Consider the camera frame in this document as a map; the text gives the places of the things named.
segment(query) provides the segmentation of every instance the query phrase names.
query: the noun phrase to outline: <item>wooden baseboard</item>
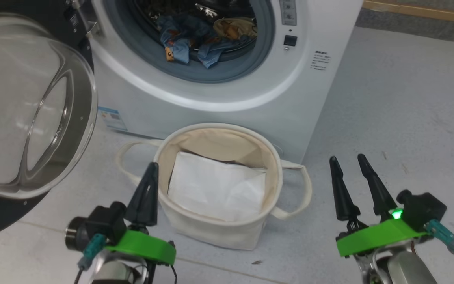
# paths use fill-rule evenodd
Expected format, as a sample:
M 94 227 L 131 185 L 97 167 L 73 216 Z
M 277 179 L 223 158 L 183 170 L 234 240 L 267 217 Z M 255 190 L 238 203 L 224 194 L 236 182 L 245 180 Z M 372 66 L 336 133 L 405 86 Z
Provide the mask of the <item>wooden baseboard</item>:
M 390 0 L 364 0 L 362 7 L 373 11 L 389 11 L 411 16 L 454 21 L 454 11 L 433 9 L 416 5 L 397 4 Z

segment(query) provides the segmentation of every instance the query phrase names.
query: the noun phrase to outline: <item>laundry basket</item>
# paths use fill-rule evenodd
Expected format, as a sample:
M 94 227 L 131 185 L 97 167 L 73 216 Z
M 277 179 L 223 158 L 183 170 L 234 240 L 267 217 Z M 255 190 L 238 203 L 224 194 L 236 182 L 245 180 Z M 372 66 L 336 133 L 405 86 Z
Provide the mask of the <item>laundry basket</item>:
M 179 233 L 200 241 L 231 249 L 253 250 L 269 214 L 286 220 L 302 212 L 311 201 L 311 179 L 306 167 L 281 160 L 266 138 L 247 128 L 221 123 L 195 124 L 175 131 L 165 140 L 144 140 L 122 146 L 117 153 L 116 164 L 137 185 L 141 177 L 129 173 L 122 166 L 124 153 L 136 144 L 159 147 L 153 161 L 159 165 L 158 196 L 162 208 L 171 225 Z M 266 169 L 265 196 L 258 216 L 243 221 L 226 222 L 190 212 L 169 199 L 169 181 L 175 157 L 180 151 Z M 275 206 L 283 184 L 284 168 L 299 169 L 304 176 L 304 197 L 299 208 L 291 213 Z

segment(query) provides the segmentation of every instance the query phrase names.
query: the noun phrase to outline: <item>white washing machine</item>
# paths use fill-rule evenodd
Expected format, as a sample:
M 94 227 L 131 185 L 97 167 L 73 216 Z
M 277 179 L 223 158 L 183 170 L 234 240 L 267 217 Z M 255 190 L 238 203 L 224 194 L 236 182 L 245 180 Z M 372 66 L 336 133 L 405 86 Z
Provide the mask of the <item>white washing machine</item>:
M 166 138 L 195 123 L 237 124 L 301 162 L 362 0 L 250 0 L 256 40 L 210 69 L 167 62 L 137 2 L 93 2 L 90 45 L 107 126 Z

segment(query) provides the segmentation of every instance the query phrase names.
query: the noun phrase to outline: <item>washing machine door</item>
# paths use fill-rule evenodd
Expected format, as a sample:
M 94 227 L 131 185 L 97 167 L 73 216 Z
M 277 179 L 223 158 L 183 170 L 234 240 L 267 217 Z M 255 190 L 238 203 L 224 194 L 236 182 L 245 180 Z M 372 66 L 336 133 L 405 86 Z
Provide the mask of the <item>washing machine door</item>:
M 0 230 L 76 165 L 97 95 L 86 27 L 69 0 L 0 0 Z

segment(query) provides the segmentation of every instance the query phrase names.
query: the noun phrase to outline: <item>green bracket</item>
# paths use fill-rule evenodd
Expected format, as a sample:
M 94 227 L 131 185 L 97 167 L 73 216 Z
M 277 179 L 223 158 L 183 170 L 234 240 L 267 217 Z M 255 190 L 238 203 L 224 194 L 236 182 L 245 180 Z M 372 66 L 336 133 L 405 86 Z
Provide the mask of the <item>green bracket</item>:
M 107 246 L 106 249 L 166 265 L 175 264 L 176 248 L 174 246 L 139 231 L 127 230 L 116 246 Z
M 391 219 L 337 240 L 337 249 L 339 255 L 344 257 L 425 234 L 411 229 L 402 219 Z

